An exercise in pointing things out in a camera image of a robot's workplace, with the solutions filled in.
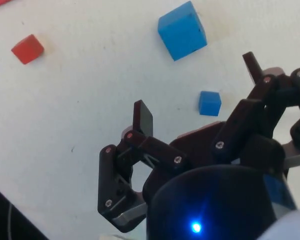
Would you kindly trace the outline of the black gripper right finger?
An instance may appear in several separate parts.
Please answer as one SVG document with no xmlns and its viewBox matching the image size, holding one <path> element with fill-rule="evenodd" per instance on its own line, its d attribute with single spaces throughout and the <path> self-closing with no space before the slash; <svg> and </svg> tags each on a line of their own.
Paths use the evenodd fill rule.
<svg viewBox="0 0 300 240">
<path fill-rule="evenodd" d="M 240 165 L 271 173 L 300 166 L 300 119 L 290 128 L 291 141 L 279 144 L 273 132 L 286 108 L 300 109 L 300 68 L 286 75 L 280 68 L 263 73 L 254 54 L 243 56 L 254 82 L 247 98 L 233 110 L 212 142 L 217 164 Z"/>
</svg>

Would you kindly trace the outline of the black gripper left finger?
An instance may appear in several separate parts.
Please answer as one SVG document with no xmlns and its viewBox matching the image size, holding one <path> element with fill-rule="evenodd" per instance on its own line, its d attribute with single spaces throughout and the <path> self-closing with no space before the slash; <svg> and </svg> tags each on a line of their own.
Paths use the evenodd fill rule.
<svg viewBox="0 0 300 240">
<path fill-rule="evenodd" d="M 188 169 L 184 152 L 153 137 L 153 116 L 142 100 L 134 103 L 132 126 L 120 143 L 105 146 L 99 153 L 97 211 L 122 233 L 146 218 L 151 200 L 145 190 L 132 188 L 133 166 L 138 162 L 158 177 L 150 185 L 151 194 Z"/>
</svg>

